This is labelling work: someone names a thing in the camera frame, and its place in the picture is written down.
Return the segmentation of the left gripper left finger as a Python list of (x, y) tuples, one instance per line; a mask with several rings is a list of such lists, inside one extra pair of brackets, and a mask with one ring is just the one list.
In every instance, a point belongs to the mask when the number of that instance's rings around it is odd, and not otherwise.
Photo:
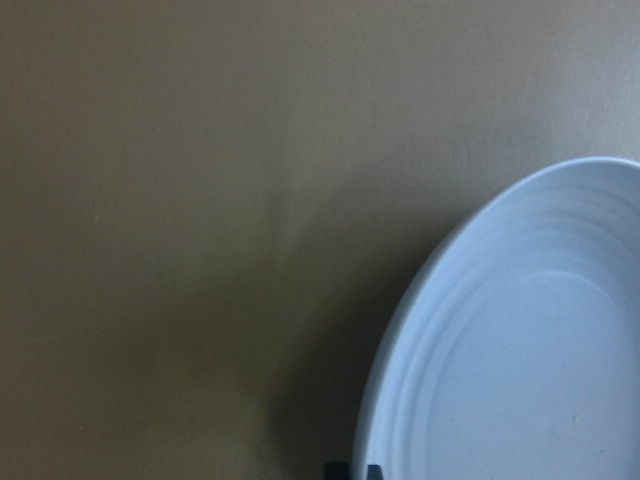
[(349, 464), (347, 462), (327, 462), (323, 469), (324, 480), (349, 480)]

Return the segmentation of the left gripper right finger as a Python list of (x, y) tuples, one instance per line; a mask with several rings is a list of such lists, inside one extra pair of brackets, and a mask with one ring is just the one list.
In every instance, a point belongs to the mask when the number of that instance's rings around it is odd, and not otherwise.
[(384, 474), (380, 465), (370, 464), (367, 466), (366, 480), (384, 480)]

